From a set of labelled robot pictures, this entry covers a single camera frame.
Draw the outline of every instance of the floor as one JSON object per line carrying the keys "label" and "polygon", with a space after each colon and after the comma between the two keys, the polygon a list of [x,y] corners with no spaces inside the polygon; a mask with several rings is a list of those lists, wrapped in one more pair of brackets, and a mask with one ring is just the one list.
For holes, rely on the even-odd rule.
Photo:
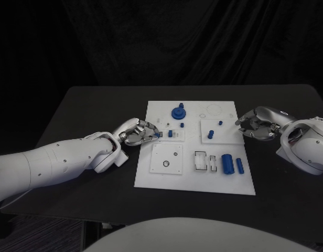
{"label": "floor", "polygon": [[[0,252],[81,252],[83,225],[81,220],[18,216],[13,223],[13,232],[0,239]],[[299,242],[313,250],[323,252],[323,246],[315,243]]]}

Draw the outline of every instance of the table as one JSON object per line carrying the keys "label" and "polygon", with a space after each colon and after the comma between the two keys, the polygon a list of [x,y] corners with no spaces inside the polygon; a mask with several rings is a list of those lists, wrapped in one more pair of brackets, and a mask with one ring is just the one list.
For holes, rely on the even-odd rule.
{"label": "table", "polygon": [[[149,100],[232,100],[240,116],[271,106],[297,119],[323,117],[323,100],[309,85],[74,87],[38,147],[113,131],[132,117],[144,119]],[[323,243],[323,175],[299,170],[277,156],[278,147],[278,140],[245,138],[257,196],[134,188],[140,147],[126,146],[130,159],[121,167],[101,174],[87,170],[72,181],[35,189],[3,212],[127,225],[195,217]]]}

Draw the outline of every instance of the peg board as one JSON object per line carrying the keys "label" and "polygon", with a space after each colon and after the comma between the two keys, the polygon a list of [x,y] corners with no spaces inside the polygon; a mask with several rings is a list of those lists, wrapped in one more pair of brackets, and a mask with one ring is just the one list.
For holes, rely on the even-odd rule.
{"label": "peg board", "polygon": [[[186,117],[176,120],[172,117],[172,110],[179,107],[181,103],[185,106]],[[232,121],[237,119],[234,101],[149,101],[146,121],[153,123],[159,129],[163,129],[163,137],[142,145],[134,187],[255,195],[244,139],[240,136],[231,139],[231,135],[235,135],[240,129],[240,126],[232,126]],[[215,132],[215,142],[214,139],[204,139],[208,128]],[[169,130],[185,130],[183,141],[168,139]],[[182,145],[179,174],[150,172],[152,160],[156,158],[152,157],[156,144]],[[206,171],[195,170],[195,151],[206,152]],[[231,154],[234,157],[235,173],[231,175],[224,174],[222,170],[224,154]],[[217,156],[217,172],[211,171],[211,155]],[[244,174],[238,172],[237,158],[242,159]]]}

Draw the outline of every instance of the cable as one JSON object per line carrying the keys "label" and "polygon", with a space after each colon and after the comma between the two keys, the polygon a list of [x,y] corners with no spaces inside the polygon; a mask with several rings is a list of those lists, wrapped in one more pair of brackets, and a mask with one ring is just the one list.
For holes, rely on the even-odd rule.
{"label": "cable", "polygon": [[8,207],[29,191],[26,191],[10,203],[0,207],[0,210]]}

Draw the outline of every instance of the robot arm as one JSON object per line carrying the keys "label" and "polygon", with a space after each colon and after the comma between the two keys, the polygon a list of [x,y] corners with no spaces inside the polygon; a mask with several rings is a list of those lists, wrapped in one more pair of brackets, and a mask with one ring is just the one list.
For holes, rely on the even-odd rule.
{"label": "robot arm", "polygon": [[31,189],[77,178],[85,169],[100,173],[114,163],[121,166],[129,159],[121,142],[139,145],[157,139],[157,135],[146,136],[144,127],[152,127],[159,133],[150,123],[134,118],[114,134],[97,132],[85,138],[59,141],[32,151],[0,156],[0,201]]}
{"label": "robot arm", "polygon": [[268,141],[281,134],[281,147],[277,154],[306,172],[323,173],[323,119],[297,120],[286,112],[258,107],[237,121],[250,121],[254,130],[240,129],[241,133]]}

